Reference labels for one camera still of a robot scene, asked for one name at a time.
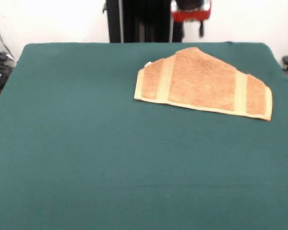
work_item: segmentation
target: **green felt surface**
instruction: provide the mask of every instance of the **green felt surface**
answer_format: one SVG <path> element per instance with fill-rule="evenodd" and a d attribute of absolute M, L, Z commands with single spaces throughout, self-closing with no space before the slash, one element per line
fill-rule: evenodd
<path fill-rule="evenodd" d="M 133 99 L 198 46 L 273 92 L 271 122 Z M 288 230 L 288 80 L 263 44 L 26 46 L 0 98 L 0 230 Z"/>

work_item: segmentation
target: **towel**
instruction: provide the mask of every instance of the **towel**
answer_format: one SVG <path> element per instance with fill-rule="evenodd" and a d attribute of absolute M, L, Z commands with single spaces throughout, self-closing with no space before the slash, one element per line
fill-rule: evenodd
<path fill-rule="evenodd" d="M 134 98 L 270 121 L 272 92 L 261 80 L 196 47 L 146 65 Z"/>

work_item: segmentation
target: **black cable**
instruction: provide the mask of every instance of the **black cable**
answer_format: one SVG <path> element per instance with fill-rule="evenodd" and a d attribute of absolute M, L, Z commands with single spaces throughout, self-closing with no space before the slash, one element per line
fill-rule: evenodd
<path fill-rule="evenodd" d="M 15 57 L 13 56 L 13 54 L 11 53 L 11 51 L 9 50 L 9 48 L 5 45 L 2 36 L 1 36 L 1 32 L 0 32 L 0 41 L 2 42 L 4 48 L 6 49 L 6 51 L 15 59 Z"/>

